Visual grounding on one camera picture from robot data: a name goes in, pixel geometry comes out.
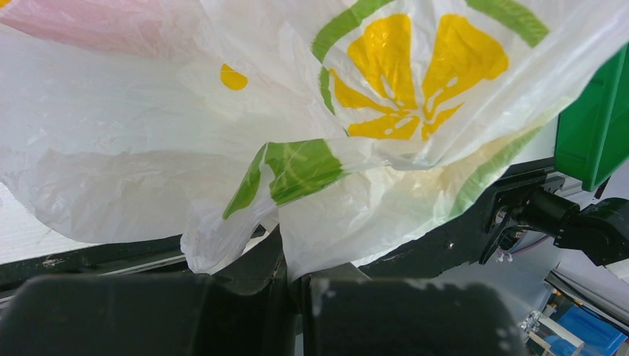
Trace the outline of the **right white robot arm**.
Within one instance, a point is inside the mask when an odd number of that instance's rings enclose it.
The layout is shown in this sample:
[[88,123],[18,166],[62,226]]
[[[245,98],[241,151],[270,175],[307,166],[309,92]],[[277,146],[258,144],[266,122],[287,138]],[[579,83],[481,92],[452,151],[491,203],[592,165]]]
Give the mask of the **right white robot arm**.
[[478,263],[485,264],[516,231],[542,233],[556,247],[582,251],[596,266],[608,266],[628,258],[628,201],[611,197],[580,208],[542,187],[501,194]]

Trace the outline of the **white plastic bag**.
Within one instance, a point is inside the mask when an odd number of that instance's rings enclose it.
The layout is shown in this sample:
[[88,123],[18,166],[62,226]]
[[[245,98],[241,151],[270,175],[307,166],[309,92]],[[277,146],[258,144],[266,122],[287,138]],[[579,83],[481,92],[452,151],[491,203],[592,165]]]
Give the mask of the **white plastic bag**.
[[292,278],[462,215],[628,42],[626,1],[3,1],[1,181],[196,273]]

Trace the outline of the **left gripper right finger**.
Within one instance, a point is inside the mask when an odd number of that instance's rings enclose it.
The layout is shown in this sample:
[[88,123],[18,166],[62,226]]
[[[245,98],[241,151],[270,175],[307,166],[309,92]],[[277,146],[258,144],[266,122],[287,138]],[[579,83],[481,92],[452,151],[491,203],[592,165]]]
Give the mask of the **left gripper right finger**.
[[370,278],[349,264],[303,275],[289,293],[305,355],[525,355],[522,331],[483,283]]

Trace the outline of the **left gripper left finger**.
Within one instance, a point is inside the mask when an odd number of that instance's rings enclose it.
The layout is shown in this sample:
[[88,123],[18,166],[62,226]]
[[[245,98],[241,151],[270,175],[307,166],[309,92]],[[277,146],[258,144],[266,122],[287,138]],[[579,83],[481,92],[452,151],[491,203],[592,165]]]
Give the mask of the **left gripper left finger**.
[[274,230],[212,275],[30,280],[1,315],[1,353],[291,355],[295,323]]

